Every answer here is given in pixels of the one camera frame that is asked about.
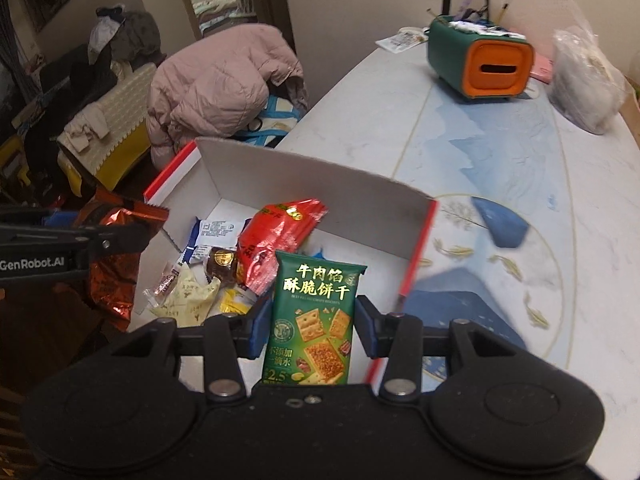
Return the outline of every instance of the red snack packet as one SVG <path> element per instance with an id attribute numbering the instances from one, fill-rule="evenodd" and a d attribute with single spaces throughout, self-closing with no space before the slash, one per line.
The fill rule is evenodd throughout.
<path id="1" fill-rule="evenodd" d="M 141 222 L 153 237 L 168 216 L 169 212 L 164 208 L 123 199 L 105 189 L 98 189 L 80 210 L 75 225 Z M 88 295 L 107 319 L 123 332 L 131 321 L 139 264 L 140 254 L 131 253 L 114 254 L 90 265 Z"/>
<path id="2" fill-rule="evenodd" d="M 278 270 L 275 251 L 298 250 L 327 211 L 314 198 L 260 209 L 238 238 L 238 282 L 264 294 Z"/>

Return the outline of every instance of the small yellow packet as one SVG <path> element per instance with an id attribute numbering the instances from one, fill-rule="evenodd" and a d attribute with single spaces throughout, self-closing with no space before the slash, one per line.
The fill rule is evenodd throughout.
<path id="1" fill-rule="evenodd" d="M 246 314 L 254 306 L 256 295 L 250 290 L 244 290 L 240 285 L 227 288 L 222 291 L 220 312 L 232 312 L 234 314 Z"/>
<path id="2" fill-rule="evenodd" d="M 219 288 L 220 280 L 217 278 L 213 278 L 209 285 L 200 285 L 193 271 L 183 263 L 174 290 L 161 306 L 152 308 L 151 312 L 158 317 L 173 317 L 179 328 L 200 325 L 213 306 Z"/>

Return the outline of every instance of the curtain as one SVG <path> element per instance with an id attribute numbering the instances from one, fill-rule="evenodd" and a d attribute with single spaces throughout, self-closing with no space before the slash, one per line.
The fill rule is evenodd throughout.
<path id="1" fill-rule="evenodd" d="M 25 102 L 38 95 L 38 87 L 20 65 L 15 43 L 14 24 L 9 12 L 9 0 L 0 0 L 0 61 L 11 71 Z"/>

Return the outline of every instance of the green biscuit package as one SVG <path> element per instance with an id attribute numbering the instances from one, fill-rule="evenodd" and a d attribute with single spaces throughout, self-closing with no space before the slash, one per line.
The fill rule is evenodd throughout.
<path id="1" fill-rule="evenodd" d="M 276 251 L 267 384 L 346 384 L 353 301 L 366 266 Z"/>

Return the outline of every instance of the cracker image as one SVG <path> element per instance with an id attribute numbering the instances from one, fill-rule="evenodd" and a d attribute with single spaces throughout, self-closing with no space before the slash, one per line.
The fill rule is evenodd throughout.
<path id="1" fill-rule="evenodd" d="M 349 328 L 350 322 L 351 316 L 345 313 L 345 311 L 338 309 L 331 321 L 329 334 L 333 337 L 337 337 L 338 339 L 342 339 L 344 337 L 344 334 L 347 332 L 347 329 Z"/>
<path id="2" fill-rule="evenodd" d="M 325 381 L 344 373 L 344 364 L 328 339 L 306 347 L 305 354 L 316 373 Z"/>
<path id="3" fill-rule="evenodd" d="M 344 375 L 344 372 L 340 372 L 336 376 L 329 380 L 322 379 L 316 372 L 309 375 L 304 381 L 300 381 L 298 384 L 335 384 Z"/>
<path id="4" fill-rule="evenodd" d="M 296 324 L 300 330 L 302 341 L 309 342 L 312 339 L 323 336 L 325 334 L 324 327 L 320 321 L 320 309 L 316 308 L 302 316 L 296 317 Z"/>

